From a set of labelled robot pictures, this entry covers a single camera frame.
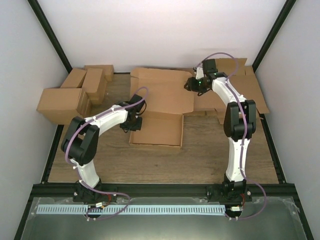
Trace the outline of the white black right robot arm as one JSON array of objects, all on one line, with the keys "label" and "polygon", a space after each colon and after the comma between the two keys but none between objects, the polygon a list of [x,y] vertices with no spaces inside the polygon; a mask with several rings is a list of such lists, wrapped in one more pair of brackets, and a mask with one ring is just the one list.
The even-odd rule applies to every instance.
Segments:
[{"label": "white black right robot arm", "polygon": [[184,88],[198,96],[214,92],[226,106],[223,130],[228,138],[229,156],[220,194],[232,202],[246,190],[247,151],[256,131],[256,103],[233,87],[230,77],[235,73],[227,74],[219,70],[215,59],[203,60],[194,71],[195,77],[190,77]]}]

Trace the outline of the brown cardboard box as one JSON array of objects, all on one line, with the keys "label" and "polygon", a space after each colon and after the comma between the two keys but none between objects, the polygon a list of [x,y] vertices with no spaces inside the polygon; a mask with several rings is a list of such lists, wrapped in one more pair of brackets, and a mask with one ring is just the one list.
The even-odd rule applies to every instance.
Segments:
[{"label": "brown cardboard box", "polygon": [[136,67],[130,73],[130,93],[145,97],[141,129],[130,133],[138,148],[180,150],[184,114],[194,110],[194,94],[184,88],[192,74],[183,70]]}]

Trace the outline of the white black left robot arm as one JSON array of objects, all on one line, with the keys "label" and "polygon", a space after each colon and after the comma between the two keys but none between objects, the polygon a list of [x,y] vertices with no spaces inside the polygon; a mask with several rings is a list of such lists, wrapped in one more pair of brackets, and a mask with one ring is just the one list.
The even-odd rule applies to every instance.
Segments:
[{"label": "white black left robot arm", "polygon": [[129,101],[119,102],[94,116],[74,117],[61,144],[65,161],[72,165],[79,176],[75,199],[97,202],[104,199],[102,182],[94,164],[99,137],[109,129],[119,126],[125,133],[142,128],[141,115],[147,108],[146,100],[134,94]]}]

